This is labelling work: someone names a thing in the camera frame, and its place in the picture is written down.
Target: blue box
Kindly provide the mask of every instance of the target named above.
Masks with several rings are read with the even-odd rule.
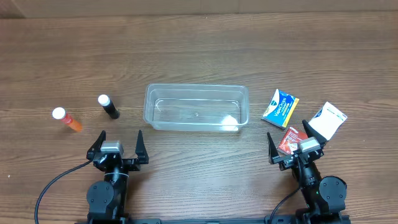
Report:
[[[285,129],[298,102],[298,98],[276,89],[261,119]]]

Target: red box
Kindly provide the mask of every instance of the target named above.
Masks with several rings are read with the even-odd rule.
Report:
[[[281,140],[278,151],[286,155],[291,155],[292,151],[297,150],[297,143],[307,138],[308,136],[304,132],[290,127]]]

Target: clear plastic bin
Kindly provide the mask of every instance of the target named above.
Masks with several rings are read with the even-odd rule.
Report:
[[[249,91],[238,85],[150,84],[144,120],[157,130],[239,131],[249,121]]]

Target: brown wall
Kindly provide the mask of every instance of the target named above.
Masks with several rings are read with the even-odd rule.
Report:
[[[0,18],[397,9],[398,0],[0,0]]]

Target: white cap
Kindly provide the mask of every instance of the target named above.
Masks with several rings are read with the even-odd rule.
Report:
[[[67,112],[63,108],[55,108],[52,111],[52,117],[55,119],[62,119],[67,115]]]
[[[98,102],[102,106],[108,106],[111,103],[111,99],[107,95],[102,94],[101,96],[98,97]]]

